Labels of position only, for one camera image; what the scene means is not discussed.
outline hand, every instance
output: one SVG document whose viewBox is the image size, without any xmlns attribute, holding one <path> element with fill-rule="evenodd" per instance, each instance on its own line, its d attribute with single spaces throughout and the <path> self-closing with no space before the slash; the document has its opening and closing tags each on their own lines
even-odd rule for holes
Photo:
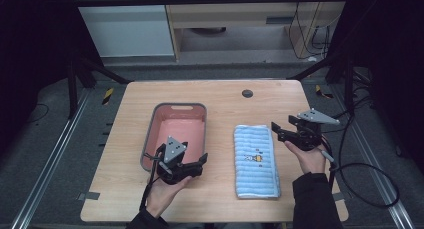
<svg viewBox="0 0 424 229">
<path fill-rule="evenodd" d="M 323 145 L 314 148 L 310 151 L 302 151 L 297 146 L 289 141 L 285 141 L 284 145 L 296 155 L 299 160 L 300 167 L 304 174 L 306 173 L 324 173 L 325 172 L 325 157 L 320 150 L 325 151 Z"/>
<path fill-rule="evenodd" d="M 181 189 L 183 189 L 187 183 L 191 180 L 191 176 L 184 178 L 177 184 L 168 185 L 162 179 L 158 179 L 153 183 L 152 189 L 149 196 L 147 197 L 146 210 L 155 218 L 159 218 L 160 215 L 168 208 L 174 197 Z"/>
</svg>

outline wooden table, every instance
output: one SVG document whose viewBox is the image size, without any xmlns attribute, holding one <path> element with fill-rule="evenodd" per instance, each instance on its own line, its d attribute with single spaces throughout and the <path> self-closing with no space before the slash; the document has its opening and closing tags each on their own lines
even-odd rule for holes
<svg viewBox="0 0 424 229">
<path fill-rule="evenodd" d="M 242 91 L 253 91 L 245 98 Z M 309 108 L 303 88 L 290 80 L 150 81 L 130 83 L 90 187 L 100 193 L 85 201 L 81 218 L 87 222 L 126 222 L 137 214 L 149 173 L 140 156 L 156 105 L 163 102 L 202 103 L 207 108 L 203 175 L 176 196 L 162 215 L 168 222 L 286 222 L 292 221 L 292 182 L 302 175 L 296 157 L 273 134 L 281 197 L 238 199 L 235 192 L 233 133 L 236 125 L 276 122 L 288 130 L 288 115 Z M 338 192 L 337 183 L 334 192 Z M 341 220 L 348 212 L 338 201 Z"/>
</svg>

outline pink bin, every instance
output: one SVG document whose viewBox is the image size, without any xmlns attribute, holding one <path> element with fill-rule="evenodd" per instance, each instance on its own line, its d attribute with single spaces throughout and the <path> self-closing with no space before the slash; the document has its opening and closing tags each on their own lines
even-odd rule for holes
<svg viewBox="0 0 424 229">
<path fill-rule="evenodd" d="M 143 153 L 140 158 L 144 170 L 150 171 L 158 147 L 166 144 L 168 136 L 183 143 L 187 150 L 183 163 L 197 162 L 205 153 L 206 107 L 200 103 L 161 103 L 153 111 Z"/>
</svg>

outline blue striped towel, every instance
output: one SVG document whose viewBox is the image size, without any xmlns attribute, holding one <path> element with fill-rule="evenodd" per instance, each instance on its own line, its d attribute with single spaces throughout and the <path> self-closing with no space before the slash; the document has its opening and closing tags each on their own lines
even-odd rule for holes
<svg viewBox="0 0 424 229">
<path fill-rule="evenodd" d="M 271 130 L 265 125 L 238 125 L 234 130 L 236 193 L 239 198 L 280 196 Z"/>
</svg>

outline table leg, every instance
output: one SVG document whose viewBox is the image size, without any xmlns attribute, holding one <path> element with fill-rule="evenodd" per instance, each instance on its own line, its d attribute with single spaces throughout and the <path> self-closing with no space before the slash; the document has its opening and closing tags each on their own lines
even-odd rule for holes
<svg viewBox="0 0 424 229">
<path fill-rule="evenodd" d="M 280 227 L 279 223 L 262 223 L 262 229 L 280 229 Z"/>
<path fill-rule="evenodd" d="M 214 223 L 205 223 L 205 229 L 215 229 Z"/>
</svg>

